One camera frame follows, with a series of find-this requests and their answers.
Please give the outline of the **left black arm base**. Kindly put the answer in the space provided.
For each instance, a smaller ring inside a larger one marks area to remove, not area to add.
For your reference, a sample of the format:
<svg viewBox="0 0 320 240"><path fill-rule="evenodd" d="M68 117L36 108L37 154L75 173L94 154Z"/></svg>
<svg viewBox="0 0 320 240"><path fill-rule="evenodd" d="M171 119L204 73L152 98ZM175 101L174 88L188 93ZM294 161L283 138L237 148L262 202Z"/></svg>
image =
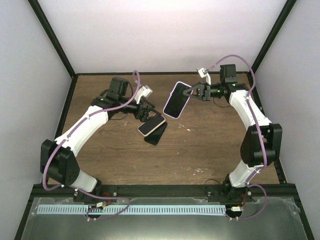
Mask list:
<svg viewBox="0 0 320 240"><path fill-rule="evenodd" d="M73 187L74 190L74 201L75 202L114 202L118 200L119 198L114 195L110 195L107 191L104 185L96 185L92 192L87 192L83 189Z"/></svg>

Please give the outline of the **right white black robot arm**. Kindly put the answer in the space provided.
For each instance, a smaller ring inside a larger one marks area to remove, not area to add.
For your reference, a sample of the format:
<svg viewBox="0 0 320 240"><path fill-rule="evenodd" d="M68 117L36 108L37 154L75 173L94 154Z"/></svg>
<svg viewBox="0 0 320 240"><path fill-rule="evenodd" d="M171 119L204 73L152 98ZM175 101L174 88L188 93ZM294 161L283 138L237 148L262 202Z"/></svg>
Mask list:
<svg viewBox="0 0 320 240"><path fill-rule="evenodd" d="M238 82L235 64L220 66L219 83L211 82L208 69L202 67L197 72L205 81L187 88L183 94L201 101L225 98L246 129L240 146L241 160L222 184L223 198L232 202L262 169L279 159L283 130L280 124L273 124L262 113L251 97L250 89Z"/></svg>

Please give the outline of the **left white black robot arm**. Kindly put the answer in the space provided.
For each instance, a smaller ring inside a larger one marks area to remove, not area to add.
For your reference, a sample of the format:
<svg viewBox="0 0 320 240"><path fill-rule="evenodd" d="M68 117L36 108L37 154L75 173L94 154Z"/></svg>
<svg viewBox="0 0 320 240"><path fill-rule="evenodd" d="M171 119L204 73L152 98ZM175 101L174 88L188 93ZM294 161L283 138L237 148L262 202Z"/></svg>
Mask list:
<svg viewBox="0 0 320 240"><path fill-rule="evenodd" d="M109 88L91 102L84 115L69 130L55 140L47 139L41 144L40 172L45 190L71 187L84 191L91 202L101 198L98 179L82 171L76 157L91 136L119 112L132 114L142 123L150 123L160 116L155 106L147 100L153 90L141 85L138 79L136 83L131 97L126 97L131 83L124 78L113 77Z"/></svg>

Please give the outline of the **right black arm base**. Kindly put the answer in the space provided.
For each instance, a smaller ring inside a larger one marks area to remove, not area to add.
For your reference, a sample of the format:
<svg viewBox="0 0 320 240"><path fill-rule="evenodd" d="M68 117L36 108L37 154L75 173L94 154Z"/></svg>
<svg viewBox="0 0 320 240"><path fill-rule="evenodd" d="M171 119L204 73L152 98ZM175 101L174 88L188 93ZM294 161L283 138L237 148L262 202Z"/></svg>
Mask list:
<svg viewBox="0 0 320 240"><path fill-rule="evenodd" d="M208 197L217 200L223 199L226 202L245 202L248 189L246 187L236 188L232 186L230 175L227 174L222 182L209 178L204 182L204 192Z"/></svg>

